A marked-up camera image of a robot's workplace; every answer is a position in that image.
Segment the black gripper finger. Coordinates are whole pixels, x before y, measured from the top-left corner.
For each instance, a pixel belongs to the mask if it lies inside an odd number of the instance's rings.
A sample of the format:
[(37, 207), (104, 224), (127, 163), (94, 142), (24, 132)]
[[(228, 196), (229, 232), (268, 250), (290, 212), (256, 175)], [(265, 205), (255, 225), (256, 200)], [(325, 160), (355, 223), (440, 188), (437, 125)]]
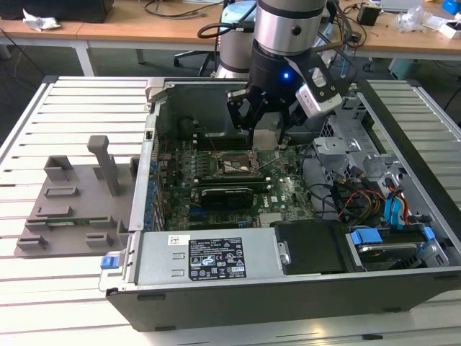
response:
[(226, 105), (233, 126), (246, 131), (246, 142), (253, 144), (256, 125), (262, 119), (267, 106), (265, 92), (258, 87), (228, 91)]
[(286, 130), (301, 126), (306, 120), (306, 115), (299, 103), (292, 105), (279, 105), (279, 125), (278, 125), (278, 144), (281, 145), (285, 137)]

